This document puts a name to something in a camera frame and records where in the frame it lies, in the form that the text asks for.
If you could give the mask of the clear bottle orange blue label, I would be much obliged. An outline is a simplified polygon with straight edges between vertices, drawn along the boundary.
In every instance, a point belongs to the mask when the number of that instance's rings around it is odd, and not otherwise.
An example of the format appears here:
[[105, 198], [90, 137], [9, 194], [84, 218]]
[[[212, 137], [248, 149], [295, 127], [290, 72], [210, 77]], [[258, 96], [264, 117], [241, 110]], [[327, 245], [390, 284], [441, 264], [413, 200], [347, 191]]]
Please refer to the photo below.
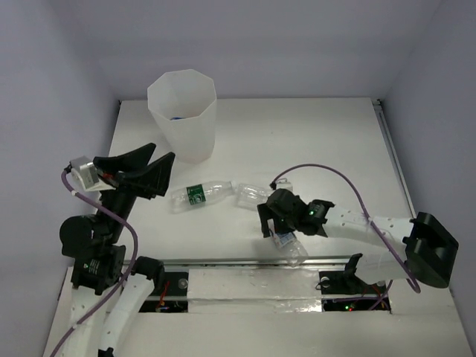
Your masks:
[[267, 221], [267, 225], [271, 241], [274, 243], [288, 266], [291, 266], [292, 268], [297, 267], [308, 259], [309, 255], [307, 250], [295, 236], [293, 231], [283, 234], [278, 233], [272, 219]]

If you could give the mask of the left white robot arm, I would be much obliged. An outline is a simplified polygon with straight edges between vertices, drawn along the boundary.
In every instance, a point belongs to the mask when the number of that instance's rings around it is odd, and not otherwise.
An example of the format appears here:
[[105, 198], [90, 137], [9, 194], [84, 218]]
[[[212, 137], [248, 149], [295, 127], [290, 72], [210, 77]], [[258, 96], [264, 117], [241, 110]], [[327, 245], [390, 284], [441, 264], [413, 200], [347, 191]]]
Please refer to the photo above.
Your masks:
[[82, 156], [61, 173], [68, 192], [96, 211], [69, 217], [59, 229], [62, 255], [74, 265], [68, 330], [52, 356], [119, 356], [143, 303], [164, 287], [163, 262], [138, 255], [138, 234], [127, 221], [136, 199], [168, 190], [176, 155], [153, 161], [155, 148]]

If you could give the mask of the clear bottle green label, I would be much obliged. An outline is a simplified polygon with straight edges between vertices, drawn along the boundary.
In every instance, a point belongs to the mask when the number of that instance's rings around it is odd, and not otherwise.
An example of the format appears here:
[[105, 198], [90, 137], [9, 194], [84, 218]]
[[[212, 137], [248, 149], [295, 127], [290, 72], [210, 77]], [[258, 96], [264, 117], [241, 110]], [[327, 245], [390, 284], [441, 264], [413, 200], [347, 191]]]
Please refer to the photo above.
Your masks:
[[207, 181], [177, 189], [170, 195], [173, 213], [183, 213], [207, 205], [216, 204], [235, 194], [237, 185], [233, 181]]

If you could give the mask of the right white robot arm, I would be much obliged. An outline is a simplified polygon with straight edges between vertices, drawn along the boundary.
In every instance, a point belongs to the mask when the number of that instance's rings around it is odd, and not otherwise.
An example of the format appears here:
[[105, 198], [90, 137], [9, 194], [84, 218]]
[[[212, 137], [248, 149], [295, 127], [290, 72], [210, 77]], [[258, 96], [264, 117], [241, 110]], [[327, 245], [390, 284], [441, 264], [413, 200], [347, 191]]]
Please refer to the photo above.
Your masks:
[[350, 255], [342, 282], [352, 292], [386, 280], [408, 279], [438, 289], [450, 283], [459, 243], [429, 213], [419, 212], [413, 219], [368, 217], [325, 200], [305, 203], [286, 189], [274, 191], [257, 212], [263, 236], [278, 245], [300, 232], [385, 247], [380, 254]]

